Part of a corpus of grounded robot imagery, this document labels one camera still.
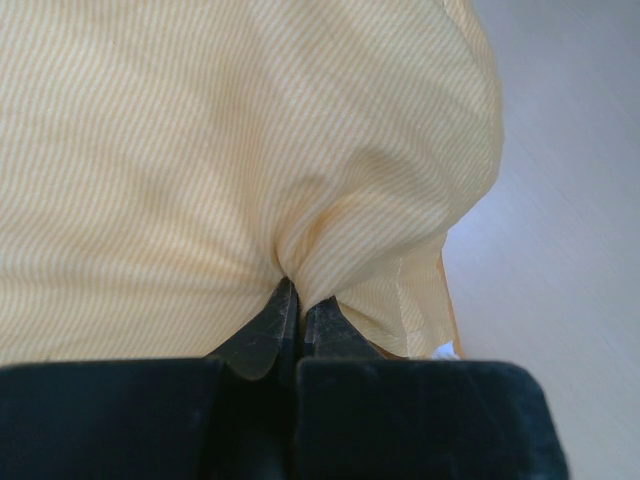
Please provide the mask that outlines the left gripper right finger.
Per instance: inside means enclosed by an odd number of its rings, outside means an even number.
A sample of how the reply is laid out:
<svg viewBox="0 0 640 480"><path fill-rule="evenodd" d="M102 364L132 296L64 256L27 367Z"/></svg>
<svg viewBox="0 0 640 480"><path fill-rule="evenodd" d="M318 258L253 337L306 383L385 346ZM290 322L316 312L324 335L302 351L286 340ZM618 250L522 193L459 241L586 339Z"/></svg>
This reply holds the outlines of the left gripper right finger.
<svg viewBox="0 0 640 480"><path fill-rule="evenodd" d="M566 479L545 394L504 362L390 360L328 299L306 316L303 479Z"/></svg>

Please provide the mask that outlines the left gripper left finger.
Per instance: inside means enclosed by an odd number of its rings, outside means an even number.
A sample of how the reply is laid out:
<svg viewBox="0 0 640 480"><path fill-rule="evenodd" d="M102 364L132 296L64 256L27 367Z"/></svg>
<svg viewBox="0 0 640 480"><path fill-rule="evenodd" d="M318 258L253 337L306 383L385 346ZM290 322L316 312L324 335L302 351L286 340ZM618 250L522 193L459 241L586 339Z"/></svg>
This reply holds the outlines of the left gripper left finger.
<svg viewBox="0 0 640 480"><path fill-rule="evenodd" d="M198 358L1 371L5 479L287 479L298 295Z"/></svg>

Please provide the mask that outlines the orange patterned pillowcase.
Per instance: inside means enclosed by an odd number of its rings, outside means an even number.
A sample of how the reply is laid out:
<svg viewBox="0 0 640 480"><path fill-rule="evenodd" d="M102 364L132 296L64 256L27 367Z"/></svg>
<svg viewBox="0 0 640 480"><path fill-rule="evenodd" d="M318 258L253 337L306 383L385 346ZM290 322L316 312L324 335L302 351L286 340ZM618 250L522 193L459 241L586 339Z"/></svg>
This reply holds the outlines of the orange patterned pillowcase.
<svg viewBox="0 0 640 480"><path fill-rule="evenodd" d="M468 1L5 1L1 360L201 356L285 277L459 354L442 249L502 144Z"/></svg>

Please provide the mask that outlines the white pillow yellow edge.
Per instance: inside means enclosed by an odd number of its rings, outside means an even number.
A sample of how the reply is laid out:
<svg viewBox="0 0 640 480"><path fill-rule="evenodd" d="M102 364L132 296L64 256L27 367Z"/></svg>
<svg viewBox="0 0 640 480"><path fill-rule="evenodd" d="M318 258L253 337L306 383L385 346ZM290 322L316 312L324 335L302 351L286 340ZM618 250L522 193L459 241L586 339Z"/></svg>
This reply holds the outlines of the white pillow yellow edge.
<svg viewBox="0 0 640 480"><path fill-rule="evenodd" d="M456 361L456 360L460 360L461 357L456 352L454 342L450 341L438 346L434 350L431 359L441 360L441 361Z"/></svg>

